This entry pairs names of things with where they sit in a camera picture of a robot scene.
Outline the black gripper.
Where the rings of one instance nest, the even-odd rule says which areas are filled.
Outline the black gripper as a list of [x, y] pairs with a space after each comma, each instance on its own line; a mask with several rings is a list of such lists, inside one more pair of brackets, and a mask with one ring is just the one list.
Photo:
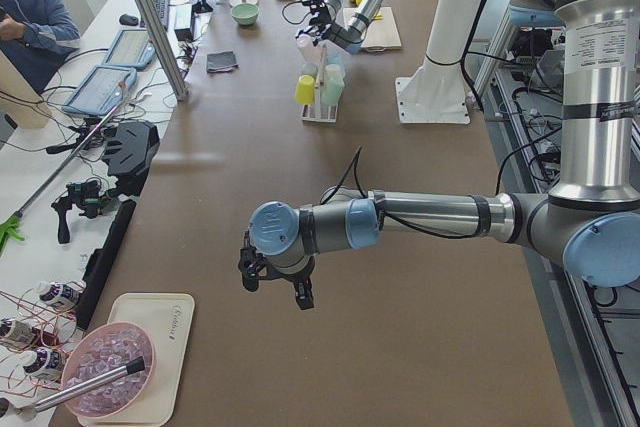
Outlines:
[[306, 35], [313, 42], [325, 40], [331, 31], [333, 18], [325, 0], [302, 0], [302, 5], [309, 8], [309, 25], [299, 30], [299, 36]]
[[247, 291], [256, 292], [260, 281], [284, 279], [293, 285], [299, 309], [312, 309], [314, 296], [311, 274], [315, 267], [315, 258], [303, 256], [301, 263], [302, 266], [295, 267], [293, 273], [282, 272], [265, 255], [257, 251], [257, 248], [251, 243], [249, 231], [244, 232], [238, 269], [241, 273], [242, 284]]

